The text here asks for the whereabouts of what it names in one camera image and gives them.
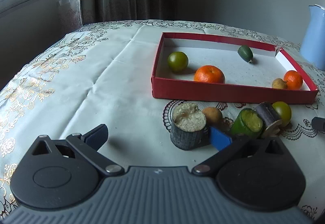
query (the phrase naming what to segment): red box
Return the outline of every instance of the red box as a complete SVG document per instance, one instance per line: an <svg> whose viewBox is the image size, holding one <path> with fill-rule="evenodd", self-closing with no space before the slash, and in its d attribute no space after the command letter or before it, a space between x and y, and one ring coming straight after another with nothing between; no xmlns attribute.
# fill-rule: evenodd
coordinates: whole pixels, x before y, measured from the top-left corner
<svg viewBox="0 0 325 224"><path fill-rule="evenodd" d="M251 66L243 61L237 54L237 49L241 45L251 47L254 58L258 58L257 62L260 63ZM173 51L184 50L189 57L188 68L192 68L193 73L174 75L167 69L166 56ZM216 67L222 65L223 67L219 68L223 72L225 71L226 83L213 84L191 81L195 70L203 65L214 65ZM283 78L284 73L291 69L298 71L303 77L304 83L301 90L271 88L272 78ZM243 84L227 84L227 79L230 83L237 83L239 80L239 83ZM245 103L284 101L288 104L312 104L318 93L318 88L310 77L283 49L277 52L274 45L267 43L196 33L162 34L151 82L153 97L162 99Z"/></svg>

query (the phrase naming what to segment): gray ribbed surface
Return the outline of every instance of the gray ribbed surface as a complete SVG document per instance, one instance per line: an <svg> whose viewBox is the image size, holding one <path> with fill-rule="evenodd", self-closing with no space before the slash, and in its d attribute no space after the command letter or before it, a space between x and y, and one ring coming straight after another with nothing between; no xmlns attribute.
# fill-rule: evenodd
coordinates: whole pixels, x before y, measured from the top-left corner
<svg viewBox="0 0 325 224"><path fill-rule="evenodd" d="M298 208L275 213L245 210L224 198L210 178L186 167L131 167L107 178L88 201L71 209L37 212L19 207L4 224L301 224Z"/></svg>

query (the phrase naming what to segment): blue kettle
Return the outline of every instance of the blue kettle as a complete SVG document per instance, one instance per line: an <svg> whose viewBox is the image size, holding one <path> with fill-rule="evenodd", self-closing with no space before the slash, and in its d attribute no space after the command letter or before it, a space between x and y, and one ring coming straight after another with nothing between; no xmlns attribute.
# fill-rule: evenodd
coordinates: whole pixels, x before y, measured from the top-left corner
<svg viewBox="0 0 325 224"><path fill-rule="evenodd" d="M310 23L300 53L315 67L325 71L325 8L310 5Z"/></svg>

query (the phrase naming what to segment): tablecloth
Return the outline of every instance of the tablecloth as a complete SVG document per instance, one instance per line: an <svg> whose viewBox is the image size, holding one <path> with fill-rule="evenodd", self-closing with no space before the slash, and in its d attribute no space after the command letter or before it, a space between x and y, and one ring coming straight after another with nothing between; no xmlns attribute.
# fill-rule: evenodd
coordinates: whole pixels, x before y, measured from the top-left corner
<svg viewBox="0 0 325 224"><path fill-rule="evenodd" d="M312 105L291 106L291 126L280 137L307 180L299 207L313 219L324 212L325 135L312 129L310 123L315 116L325 117L325 72L301 58L300 45L220 24L146 20L90 24L69 33L25 65L0 92L1 218L17 207L10 178L40 134L64 139L70 133L85 133L105 123L109 138L99 152L125 168L191 169L217 152L212 146L183 151L170 141L171 112L182 101L154 99L150 82L162 32L225 35L280 45L303 67L319 93ZM228 126L241 108L255 106L198 104L200 108L220 108Z"/></svg>

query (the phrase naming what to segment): tangerine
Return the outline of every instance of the tangerine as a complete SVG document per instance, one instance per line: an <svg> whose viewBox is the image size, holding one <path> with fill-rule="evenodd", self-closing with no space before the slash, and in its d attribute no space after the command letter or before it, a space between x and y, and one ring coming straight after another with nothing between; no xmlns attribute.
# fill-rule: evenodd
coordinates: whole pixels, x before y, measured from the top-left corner
<svg viewBox="0 0 325 224"><path fill-rule="evenodd" d="M302 76L294 70L289 70L285 73L283 81L287 83L288 89L298 90L303 85Z"/></svg>
<svg viewBox="0 0 325 224"><path fill-rule="evenodd" d="M214 66L202 66L194 75L194 81L208 83L225 83L225 75Z"/></svg>

